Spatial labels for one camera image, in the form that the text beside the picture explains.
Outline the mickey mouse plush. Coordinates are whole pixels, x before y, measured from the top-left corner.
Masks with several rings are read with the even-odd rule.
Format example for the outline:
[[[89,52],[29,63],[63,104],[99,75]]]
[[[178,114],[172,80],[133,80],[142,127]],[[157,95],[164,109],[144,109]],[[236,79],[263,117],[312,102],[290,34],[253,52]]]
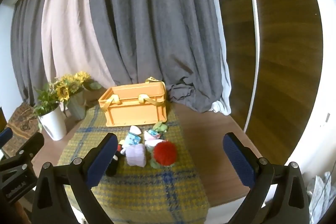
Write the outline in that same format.
[[[123,157],[123,154],[121,153],[121,151],[122,151],[122,145],[119,144],[115,155],[113,156],[110,164],[108,165],[108,168],[105,171],[105,174],[108,177],[113,177],[117,173],[117,168],[118,168],[120,159]]]

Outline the orange plastic crate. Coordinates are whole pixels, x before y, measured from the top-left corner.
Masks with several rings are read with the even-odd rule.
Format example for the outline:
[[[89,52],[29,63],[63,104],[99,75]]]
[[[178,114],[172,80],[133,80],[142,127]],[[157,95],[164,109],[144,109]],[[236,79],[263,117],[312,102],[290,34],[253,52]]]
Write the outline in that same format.
[[[122,127],[167,121],[165,83],[149,77],[141,84],[108,88],[98,103],[106,126]]]

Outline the grey curtain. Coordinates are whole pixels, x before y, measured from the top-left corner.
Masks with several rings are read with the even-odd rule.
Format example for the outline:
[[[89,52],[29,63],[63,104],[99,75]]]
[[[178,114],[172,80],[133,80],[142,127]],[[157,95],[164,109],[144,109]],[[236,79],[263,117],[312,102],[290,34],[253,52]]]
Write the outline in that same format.
[[[18,0],[11,58],[22,99],[37,103],[47,80],[41,25],[45,0]],[[117,85],[149,77],[169,100],[203,113],[231,113],[230,73],[219,0],[89,0],[96,38]]]

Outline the yellow blue plaid mat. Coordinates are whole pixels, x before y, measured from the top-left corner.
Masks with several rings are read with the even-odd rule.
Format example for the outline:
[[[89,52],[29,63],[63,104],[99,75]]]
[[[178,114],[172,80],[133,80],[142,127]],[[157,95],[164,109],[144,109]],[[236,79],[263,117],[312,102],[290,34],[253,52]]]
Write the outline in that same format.
[[[113,177],[104,175],[92,192],[114,223],[204,223],[210,207],[201,179],[183,140],[183,129],[173,106],[167,109],[168,130],[163,139],[177,147],[177,162],[154,169],[147,152],[144,168],[119,161]],[[109,132],[118,140],[126,137],[129,127],[106,127],[99,106],[87,110],[72,139],[64,148],[58,165],[83,157]]]

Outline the red fluffy pompom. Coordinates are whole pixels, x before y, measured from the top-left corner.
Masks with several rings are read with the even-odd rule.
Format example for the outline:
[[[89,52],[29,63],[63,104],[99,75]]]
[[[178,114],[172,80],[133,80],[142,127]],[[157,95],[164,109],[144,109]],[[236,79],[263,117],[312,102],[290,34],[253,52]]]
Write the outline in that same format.
[[[153,148],[150,165],[155,169],[171,167],[176,163],[177,158],[176,145],[170,141],[162,141]]]

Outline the white sheer curtain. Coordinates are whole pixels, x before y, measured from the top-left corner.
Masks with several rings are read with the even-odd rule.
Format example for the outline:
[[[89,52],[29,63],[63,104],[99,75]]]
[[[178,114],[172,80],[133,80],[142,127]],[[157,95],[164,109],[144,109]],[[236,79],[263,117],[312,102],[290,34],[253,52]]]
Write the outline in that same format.
[[[45,0],[41,38],[48,81],[83,71],[105,88],[115,85],[96,38],[89,0]]]

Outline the green leafy plant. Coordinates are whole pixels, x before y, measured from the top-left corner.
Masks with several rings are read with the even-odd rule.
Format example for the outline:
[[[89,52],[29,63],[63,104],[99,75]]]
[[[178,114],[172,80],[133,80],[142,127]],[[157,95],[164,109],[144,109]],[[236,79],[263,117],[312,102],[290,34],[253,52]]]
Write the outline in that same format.
[[[51,83],[46,83],[41,89],[35,88],[37,103],[34,106],[34,113],[42,117],[51,113],[59,106],[58,96]]]

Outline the green plush toy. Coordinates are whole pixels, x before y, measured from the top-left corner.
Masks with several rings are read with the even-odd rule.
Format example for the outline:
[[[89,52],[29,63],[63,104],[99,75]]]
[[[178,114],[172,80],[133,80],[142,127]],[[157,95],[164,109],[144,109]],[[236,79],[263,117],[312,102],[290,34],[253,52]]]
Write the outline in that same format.
[[[157,122],[153,128],[152,128],[153,131],[156,131],[156,132],[167,132],[168,130],[168,125],[166,125],[165,123],[163,122]]]

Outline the sunflower bouquet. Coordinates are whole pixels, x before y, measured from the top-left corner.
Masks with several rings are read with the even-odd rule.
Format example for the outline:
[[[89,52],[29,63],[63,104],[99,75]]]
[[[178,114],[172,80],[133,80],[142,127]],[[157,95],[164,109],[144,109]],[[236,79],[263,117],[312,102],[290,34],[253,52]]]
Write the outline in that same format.
[[[57,101],[63,104],[64,110],[68,106],[70,99],[79,94],[84,89],[95,91],[102,88],[102,85],[94,80],[89,73],[84,71],[75,74],[65,74],[55,78],[49,83],[50,91],[56,96]]]

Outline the crumpled grey cloth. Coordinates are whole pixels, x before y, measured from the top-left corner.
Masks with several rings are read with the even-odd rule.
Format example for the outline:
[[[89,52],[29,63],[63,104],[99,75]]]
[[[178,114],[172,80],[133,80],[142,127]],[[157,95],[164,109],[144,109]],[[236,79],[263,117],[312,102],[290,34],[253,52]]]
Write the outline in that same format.
[[[335,184],[329,171],[315,176],[306,187],[309,199],[309,223],[318,223],[335,200]]]

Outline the lilac towel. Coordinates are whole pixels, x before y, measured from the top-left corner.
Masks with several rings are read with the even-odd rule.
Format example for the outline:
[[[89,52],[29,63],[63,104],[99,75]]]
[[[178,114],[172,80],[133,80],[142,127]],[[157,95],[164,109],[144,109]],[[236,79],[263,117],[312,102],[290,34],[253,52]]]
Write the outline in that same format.
[[[145,167],[146,165],[146,147],[139,143],[126,147],[126,162],[129,166]]]

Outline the grey green vase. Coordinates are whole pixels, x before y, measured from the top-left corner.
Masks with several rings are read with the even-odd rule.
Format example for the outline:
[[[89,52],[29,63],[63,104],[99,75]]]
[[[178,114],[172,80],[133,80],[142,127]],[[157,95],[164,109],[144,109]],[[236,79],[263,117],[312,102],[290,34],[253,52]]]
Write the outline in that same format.
[[[71,96],[67,107],[76,121],[84,119],[86,116],[86,100],[84,98],[84,92],[81,91]]]

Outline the patterned brown rug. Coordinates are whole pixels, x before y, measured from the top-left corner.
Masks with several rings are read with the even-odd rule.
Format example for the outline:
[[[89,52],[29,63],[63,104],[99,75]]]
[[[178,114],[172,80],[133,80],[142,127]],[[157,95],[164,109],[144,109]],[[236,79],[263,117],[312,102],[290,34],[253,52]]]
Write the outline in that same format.
[[[13,137],[2,147],[5,157],[12,157],[34,135],[39,132],[38,117],[34,109],[23,102],[7,122],[7,127],[13,131]]]

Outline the white cloth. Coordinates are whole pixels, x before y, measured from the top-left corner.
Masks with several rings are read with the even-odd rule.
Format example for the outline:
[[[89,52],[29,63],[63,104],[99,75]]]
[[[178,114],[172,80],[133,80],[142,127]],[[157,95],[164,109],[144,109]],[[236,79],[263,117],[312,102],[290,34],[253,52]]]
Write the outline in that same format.
[[[131,126],[130,129],[129,129],[129,132],[133,135],[141,135],[142,134],[141,129],[137,126]]]

